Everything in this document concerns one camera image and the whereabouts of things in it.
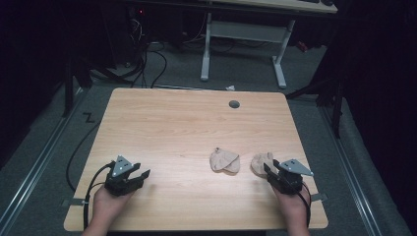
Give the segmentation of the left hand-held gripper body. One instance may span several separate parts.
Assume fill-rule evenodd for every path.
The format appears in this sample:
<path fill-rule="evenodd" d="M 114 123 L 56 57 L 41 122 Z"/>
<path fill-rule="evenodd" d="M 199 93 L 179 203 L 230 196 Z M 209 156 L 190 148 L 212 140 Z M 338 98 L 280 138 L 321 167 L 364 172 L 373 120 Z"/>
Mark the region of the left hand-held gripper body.
<path fill-rule="evenodd" d="M 129 160 L 123 155 L 118 155 L 115 162 L 111 164 L 111 170 L 106 176 L 104 188 L 113 196 L 120 197 L 133 193 L 142 187 L 142 183 L 135 184 L 129 178 L 128 169 L 132 166 Z"/>

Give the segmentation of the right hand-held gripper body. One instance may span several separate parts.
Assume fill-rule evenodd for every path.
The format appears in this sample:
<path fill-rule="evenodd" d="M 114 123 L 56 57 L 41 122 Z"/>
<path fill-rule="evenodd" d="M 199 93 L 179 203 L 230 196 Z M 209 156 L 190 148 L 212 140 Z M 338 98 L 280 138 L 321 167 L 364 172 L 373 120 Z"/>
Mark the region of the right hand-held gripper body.
<path fill-rule="evenodd" d="M 313 176 L 314 172 L 304 166 L 297 159 L 280 162 L 284 170 L 276 169 L 277 178 L 268 177 L 268 182 L 280 193 L 296 195 L 302 190 L 303 175 Z"/>

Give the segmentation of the beige sock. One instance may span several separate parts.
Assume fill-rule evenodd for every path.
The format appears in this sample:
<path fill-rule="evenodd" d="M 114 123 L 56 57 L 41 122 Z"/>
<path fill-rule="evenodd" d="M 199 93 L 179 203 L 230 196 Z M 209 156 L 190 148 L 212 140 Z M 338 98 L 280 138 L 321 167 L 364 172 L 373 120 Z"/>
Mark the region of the beige sock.
<path fill-rule="evenodd" d="M 217 147 L 209 157 L 209 165 L 213 171 L 228 171 L 238 173 L 240 156 L 237 153 Z"/>
<path fill-rule="evenodd" d="M 271 152 L 256 154 L 251 161 L 252 171 L 256 175 L 265 178 L 267 176 L 264 169 L 265 164 L 270 168 L 272 173 L 276 173 L 276 168 L 273 165 L 273 154 Z"/>

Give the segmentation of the person's left hand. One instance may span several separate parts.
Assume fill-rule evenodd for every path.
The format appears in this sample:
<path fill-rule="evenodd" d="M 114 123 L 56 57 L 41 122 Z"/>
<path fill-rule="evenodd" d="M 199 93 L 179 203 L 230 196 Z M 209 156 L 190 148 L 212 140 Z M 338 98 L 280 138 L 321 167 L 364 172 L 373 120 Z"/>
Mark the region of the person's left hand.
<path fill-rule="evenodd" d="M 113 196 L 107 189 L 100 187 L 94 194 L 93 213 L 89 225 L 109 228 L 132 197 L 133 193 Z"/>

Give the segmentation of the person's right hand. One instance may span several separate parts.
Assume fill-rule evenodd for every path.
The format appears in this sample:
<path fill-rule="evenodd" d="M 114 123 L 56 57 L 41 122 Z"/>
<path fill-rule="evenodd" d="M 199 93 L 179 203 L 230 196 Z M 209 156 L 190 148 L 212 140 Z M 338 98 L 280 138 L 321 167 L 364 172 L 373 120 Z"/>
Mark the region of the person's right hand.
<path fill-rule="evenodd" d="M 284 217 L 287 227 L 307 226 L 307 207 L 305 203 L 310 203 L 310 192 L 306 186 L 302 187 L 298 195 L 285 195 L 276 188 L 272 188 L 279 202 L 280 211 Z"/>

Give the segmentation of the black tripod stand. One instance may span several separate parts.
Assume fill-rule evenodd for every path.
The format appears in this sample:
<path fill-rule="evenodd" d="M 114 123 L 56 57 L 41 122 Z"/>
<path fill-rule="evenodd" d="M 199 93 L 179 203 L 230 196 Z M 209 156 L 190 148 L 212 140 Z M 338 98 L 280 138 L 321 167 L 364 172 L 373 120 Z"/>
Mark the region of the black tripod stand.
<path fill-rule="evenodd" d="M 342 115 L 343 80 L 324 79 L 317 82 L 311 82 L 309 85 L 297 89 L 287 94 L 285 97 L 287 99 L 294 99 L 303 94 L 316 94 L 316 104 L 319 107 L 332 106 L 330 127 L 333 134 L 339 139 L 340 117 Z"/>

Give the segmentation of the black metal stand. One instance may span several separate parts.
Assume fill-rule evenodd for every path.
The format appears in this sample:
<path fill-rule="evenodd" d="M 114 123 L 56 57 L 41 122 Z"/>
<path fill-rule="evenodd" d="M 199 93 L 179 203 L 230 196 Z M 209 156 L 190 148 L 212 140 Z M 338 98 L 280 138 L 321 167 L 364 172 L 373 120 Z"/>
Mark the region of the black metal stand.
<path fill-rule="evenodd" d="M 70 56 L 65 66 L 65 103 L 64 117 L 68 117 L 74 106 L 74 81 L 77 81 L 82 89 L 90 89 L 92 81 L 89 75 L 89 68 L 85 62 L 76 56 Z"/>

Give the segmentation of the dark computer tower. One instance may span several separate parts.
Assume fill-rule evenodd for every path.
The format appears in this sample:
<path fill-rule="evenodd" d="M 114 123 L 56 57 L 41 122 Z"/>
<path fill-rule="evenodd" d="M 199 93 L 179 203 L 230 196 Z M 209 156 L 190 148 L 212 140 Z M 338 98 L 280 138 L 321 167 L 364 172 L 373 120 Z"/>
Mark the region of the dark computer tower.
<path fill-rule="evenodd" d="M 149 23 L 146 16 L 146 9 L 143 7 L 129 6 L 127 8 L 127 14 L 129 21 L 129 36 L 133 46 L 133 62 L 138 65 L 147 48 Z"/>

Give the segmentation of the white metal-legged desk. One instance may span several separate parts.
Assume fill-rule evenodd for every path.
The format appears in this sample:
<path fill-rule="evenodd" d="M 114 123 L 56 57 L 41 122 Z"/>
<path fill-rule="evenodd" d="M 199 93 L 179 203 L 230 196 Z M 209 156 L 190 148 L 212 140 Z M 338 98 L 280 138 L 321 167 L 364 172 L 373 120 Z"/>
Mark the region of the white metal-legged desk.
<path fill-rule="evenodd" d="M 256 7 L 265 10 L 281 10 L 285 13 L 306 14 L 336 14 L 338 9 L 332 0 L 207 0 L 209 7 L 219 4 L 231 4 L 233 6 Z M 260 42 L 278 43 L 280 48 L 271 62 L 275 71 L 278 86 L 286 88 L 286 80 L 283 75 L 281 60 L 286 50 L 288 41 L 293 32 L 295 18 L 285 20 L 282 26 L 267 26 L 261 23 L 238 23 L 236 20 L 214 20 L 211 13 L 206 14 L 205 51 L 203 55 L 201 80 L 209 79 L 210 42 L 213 37 L 252 40 Z"/>

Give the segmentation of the silver floor rail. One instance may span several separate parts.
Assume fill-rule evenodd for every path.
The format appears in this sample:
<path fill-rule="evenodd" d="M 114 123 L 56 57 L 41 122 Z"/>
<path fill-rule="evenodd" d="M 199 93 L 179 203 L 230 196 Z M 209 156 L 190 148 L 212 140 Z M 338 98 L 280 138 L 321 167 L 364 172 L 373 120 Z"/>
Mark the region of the silver floor rail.
<path fill-rule="evenodd" d="M 374 213 L 366 197 L 362 186 L 355 174 L 355 171 L 349 161 L 347 152 L 343 146 L 343 143 L 340 138 L 335 134 L 335 131 L 332 128 L 331 118 L 329 112 L 326 108 L 318 108 L 324 122 L 326 123 L 327 130 L 331 136 L 333 145 L 337 151 L 337 159 L 340 162 L 341 170 L 344 175 L 346 184 L 349 188 L 353 201 L 358 209 L 360 217 L 364 223 L 366 231 L 369 236 L 383 236 L 381 228 L 378 222 L 375 219 Z"/>
<path fill-rule="evenodd" d="M 66 93 L 59 90 L 0 171 L 0 236 L 7 236 L 13 227 L 87 92 L 86 88 L 77 88 L 73 105 L 66 112 Z"/>

